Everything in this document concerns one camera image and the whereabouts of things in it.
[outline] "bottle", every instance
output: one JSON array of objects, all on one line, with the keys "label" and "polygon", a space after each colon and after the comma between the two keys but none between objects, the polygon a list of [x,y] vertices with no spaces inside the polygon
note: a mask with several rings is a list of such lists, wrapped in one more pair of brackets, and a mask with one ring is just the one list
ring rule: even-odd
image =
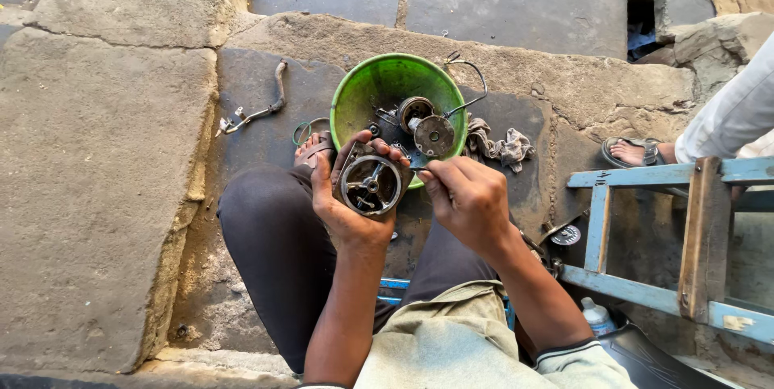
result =
[{"label": "bottle", "polygon": [[583,305],[583,315],[591,326],[595,336],[606,335],[616,330],[615,323],[610,318],[608,310],[600,305],[595,305],[594,300],[584,297],[580,300]]}]

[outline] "metal disc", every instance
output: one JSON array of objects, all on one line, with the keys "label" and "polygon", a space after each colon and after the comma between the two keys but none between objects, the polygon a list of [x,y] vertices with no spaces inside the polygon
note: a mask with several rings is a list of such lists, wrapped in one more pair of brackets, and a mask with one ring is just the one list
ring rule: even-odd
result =
[{"label": "metal disc", "polygon": [[441,156],[454,145],[454,127],[444,117],[426,117],[416,125],[414,144],[427,156]]},{"label": "metal disc", "polygon": [[400,198],[398,168],[381,156],[360,156],[341,172],[339,181],[344,204],[363,216],[381,215]]},{"label": "metal disc", "polygon": [[573,226],[568,225],[556,231],[554,235],[551,235],[551,242],[559,245],[573,245],[581,240],[581,231]]}]

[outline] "green plastic bowl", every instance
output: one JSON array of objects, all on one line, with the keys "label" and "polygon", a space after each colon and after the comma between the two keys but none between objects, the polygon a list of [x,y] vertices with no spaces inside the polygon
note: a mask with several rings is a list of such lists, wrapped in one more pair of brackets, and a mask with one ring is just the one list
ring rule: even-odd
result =
[{"label": "green plastic bowl", "polygon": [[[374,115],[373,106],[386,110],[396,108],[403,99],[421,96],[431,101],[435,113],[450,111],[464,103],[460,90],[451,77],[430,61],[409,54],[383,54],[368,58],[341,80],[331,104],[331,134],[339,150],[355,133],[369,123],[389,125]],[[443,156],[445,160],[462,153],[468,137],[468,113],[460,110],[449,121],[454,127],[454,144]],[[429,160],[412,158],[411,166],[423,166]],[[409,189],[423,185],[414,177]]]}]

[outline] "dark trousers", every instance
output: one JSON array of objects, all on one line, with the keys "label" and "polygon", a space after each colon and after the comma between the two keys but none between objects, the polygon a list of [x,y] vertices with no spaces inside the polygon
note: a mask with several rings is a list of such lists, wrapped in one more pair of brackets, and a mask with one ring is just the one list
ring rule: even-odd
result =
[{"label": "dark trousers", "polygon": [[[258,316],[290,369],[304,372],[306,347],[331,289],[336,250],[312,209],[311,168],[259,164],[223,190],[223,237]],[[494,280],[495,270],[433,218],[411,284],[399,306],[382,300],[374,333],[397,308],[427,301],[450,287]]]}]

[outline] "person's left hand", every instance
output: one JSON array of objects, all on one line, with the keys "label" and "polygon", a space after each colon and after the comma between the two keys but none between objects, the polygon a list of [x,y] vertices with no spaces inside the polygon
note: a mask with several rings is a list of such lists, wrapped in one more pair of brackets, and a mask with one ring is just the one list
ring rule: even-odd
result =
[{"label": "person's left hand", "polygon": [[367,143],[378,154],[387,156],[391,160],[400,161],[405,166],[410,165],[409,160],[400,150],[390,147],[380,138],[369,142],[371,136],[368,130],[356,133],[341,147],[340,151],[344,154],[338,155],[333,170],[328,160],[317,158],[317,166],[312,172],[312,202],[315,213],[333,229],[336,235],[341,237],[345,245],[363,245],[365,248],[380,249],[386,248],[395,229],[395,209],[378,221],[356,213],[333,196],[333,185],[338,181],[343,163],[355,141]]}]

